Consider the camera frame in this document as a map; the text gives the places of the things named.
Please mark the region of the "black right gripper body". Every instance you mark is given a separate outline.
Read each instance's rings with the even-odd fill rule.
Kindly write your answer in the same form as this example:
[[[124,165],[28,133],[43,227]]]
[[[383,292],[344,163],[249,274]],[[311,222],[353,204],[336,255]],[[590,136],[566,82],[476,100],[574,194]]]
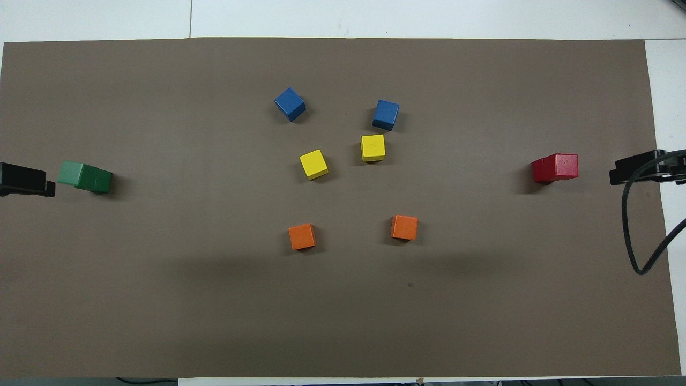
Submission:
[[[675,182],[677,185],[685,184],[685,151],[672,151],[665,156],[663,162],[668,173],[662,177],[662,181]]]

